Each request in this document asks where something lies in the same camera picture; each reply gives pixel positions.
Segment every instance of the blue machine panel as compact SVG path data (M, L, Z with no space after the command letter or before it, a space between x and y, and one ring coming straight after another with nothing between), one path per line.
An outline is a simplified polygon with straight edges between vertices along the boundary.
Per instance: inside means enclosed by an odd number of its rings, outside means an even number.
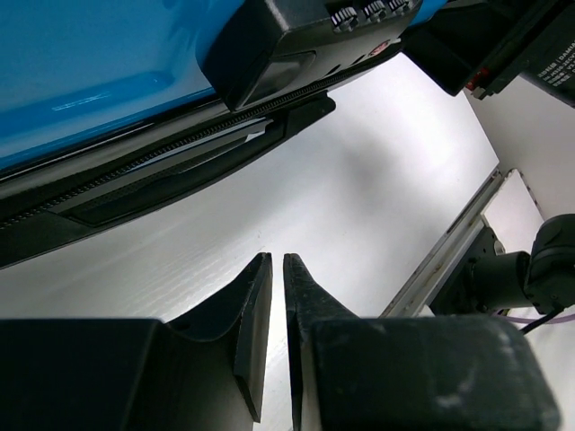
M0 170L213 94L199 70L243 0L5 0Z
M441 9L447 0L424 0L423 5L415 19L411 22L411 25L421 24L425 21L430 20L433 18L433 15Z

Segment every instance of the knob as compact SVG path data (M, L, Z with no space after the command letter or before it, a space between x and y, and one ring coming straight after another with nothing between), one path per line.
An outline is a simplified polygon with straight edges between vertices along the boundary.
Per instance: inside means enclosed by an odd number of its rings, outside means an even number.
M380 22L385 18L385 4L381 0L376 0L363 8L363 13L370 22Z
M389 8L392 12L396 12L398 14L404 14L410 11L409 2L406 0L392 0L389 2Z
M332 22L337 32L352 31L358 25L358 13L353 7L344 7L332 15Z

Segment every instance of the purple cable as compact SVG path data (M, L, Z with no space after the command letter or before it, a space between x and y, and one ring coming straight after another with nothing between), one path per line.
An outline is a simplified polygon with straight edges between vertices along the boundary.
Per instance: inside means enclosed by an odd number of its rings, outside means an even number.
M512 316L502 316L501 314L495 314L497 317L501 317L506 321L511 321L513 323L532 323L538 321L539 319L526 319L523 317L512 317ZM551 321L548 321L545 325L558 325L559 323L567 323L568 321L575 321L575 314L570 314L569 316L556 317Z

